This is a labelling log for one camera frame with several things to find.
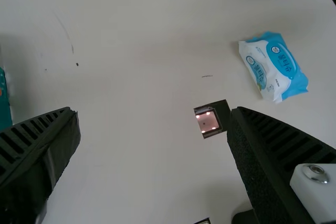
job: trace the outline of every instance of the black object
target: black object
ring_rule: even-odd
[[[80,142],[77,113],[63,108],[0,132],[1,224],[33,224]]]
[[[259,224],[255,213],[252,210],[246,212],[239,212],[233,216],[232,224]]]
[[[335,149],[243,107],[231,112],[227,141],[260,224],[314,223],[289,182],[298,164],[336,164]]]

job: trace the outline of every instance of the white table surface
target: white table surface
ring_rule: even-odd
[[[193,108],[210,102],[227,99],[336,147],[331,0],[0,4],[14,121],[62,106],[80,118],[82,141],[46,224],[223,224],[249,209],[226,134],[199,131]],[[309,93],[279,105],[261,99],[237,50],[267,30],[283,35],[309,78]]]

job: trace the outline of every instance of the metal screw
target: metal screw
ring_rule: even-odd
[[[329,182],[328,174],[324,171],[322,167],[318,165],[314,165],[314,164],[303,165],[302,171],[303,171],[303,174],[305,174],[307,178],[309,178],[310,180],[314,182],[322,183],[322,184],[327,184]]]
[[[323,174],[324,170],[322,167],[317,165],[310,165],[309,168],[316,174]]]

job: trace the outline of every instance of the blue and white package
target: blue and white package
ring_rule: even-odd
[[[308,78],[281,34],[268,31],[258,38],[240,41],[239,53],[265,100],[279,103],[308,92]]]

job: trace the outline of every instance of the small square object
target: small square object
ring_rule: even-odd
[[[203,138],[225,132],[228,127],[230,108],[226,100],[194,108]]]
[[[219,123],[214,111],[204,112],[196,116],[199,128],[202,133],[212,131],[219,128]]]

